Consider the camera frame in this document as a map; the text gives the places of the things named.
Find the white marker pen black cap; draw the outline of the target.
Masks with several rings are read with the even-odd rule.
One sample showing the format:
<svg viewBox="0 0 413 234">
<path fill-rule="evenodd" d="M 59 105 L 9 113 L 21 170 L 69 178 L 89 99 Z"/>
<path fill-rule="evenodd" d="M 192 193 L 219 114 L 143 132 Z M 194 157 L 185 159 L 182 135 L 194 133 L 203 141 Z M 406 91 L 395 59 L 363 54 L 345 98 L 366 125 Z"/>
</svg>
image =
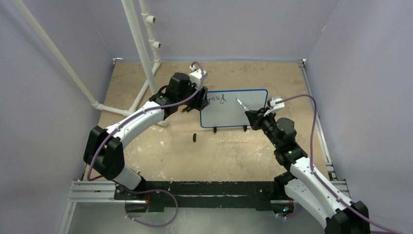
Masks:
<svg viewBox="0 0 413 234">
<path fill-rule="evenodd" d="M 242 106 L 242 108 L 247 112 L 249 109 L 241 102 L 240 99 L 236 98 L 237 102 Z"/>
</svg>

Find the blue framed whiteboard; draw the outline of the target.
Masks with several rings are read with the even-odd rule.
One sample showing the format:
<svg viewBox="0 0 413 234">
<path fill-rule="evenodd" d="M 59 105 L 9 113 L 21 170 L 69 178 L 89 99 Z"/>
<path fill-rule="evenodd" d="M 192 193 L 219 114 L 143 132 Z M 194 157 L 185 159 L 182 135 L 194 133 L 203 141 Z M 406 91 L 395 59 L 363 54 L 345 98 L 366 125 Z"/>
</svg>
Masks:
<svg viewBox="0 0 413 234">
<path fill-rule="evenodd" d="M 200 125 L 203 128 L 249 126 L 245 110 L 236 98 L 249 110 L 266 106 L 266 89 L 217 90 L 207 93 L 208 106 L 200 112 Z"/>
</svg>

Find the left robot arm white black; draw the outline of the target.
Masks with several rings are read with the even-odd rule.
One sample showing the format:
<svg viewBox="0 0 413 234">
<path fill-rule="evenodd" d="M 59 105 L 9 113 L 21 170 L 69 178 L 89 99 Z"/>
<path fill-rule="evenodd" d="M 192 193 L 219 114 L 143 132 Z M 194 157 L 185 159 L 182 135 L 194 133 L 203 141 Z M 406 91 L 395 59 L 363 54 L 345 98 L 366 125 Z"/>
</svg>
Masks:
<svg viewBox="0 0 413 234">
<path fill-rule="evenodd" d="M 168 85 L 159 89 L 136 112 L 107 128 L 91 129 L 83 160 L 100 177 L 126 187 L 132 199 L 145 194 L 144 178 L 125 163 L 124 149 L 149 127 L 166 120 L 179 106 L 198 111 L 208 106 L 208 88 L 203 85 L 207 72 L 197 69 L 190 74 L 175 73 Z"/>
</svg>

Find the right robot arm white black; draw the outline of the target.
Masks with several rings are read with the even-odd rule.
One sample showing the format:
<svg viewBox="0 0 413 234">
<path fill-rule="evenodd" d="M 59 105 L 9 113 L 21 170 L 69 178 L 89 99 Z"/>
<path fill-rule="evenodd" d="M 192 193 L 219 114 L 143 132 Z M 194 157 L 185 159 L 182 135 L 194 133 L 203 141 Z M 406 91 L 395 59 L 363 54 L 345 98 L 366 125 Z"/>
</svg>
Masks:
<svg viewBox="0 0 413 234">
<path fill-rule="evenodd" d="M 369 234 L 365 218 L 366 205 L 354 202 L 337 189 L 314 166 L 311 158 L 297 144 L 294 122 L 288 118 L 275 119 L 267 108 L 246 111 L 252 130 L 261 130 L 275 147 L 277 162 L 287 172 L 274 184 L 274 194 L 298 202 L 322 226 L 326 234 Z"/>
</svg>

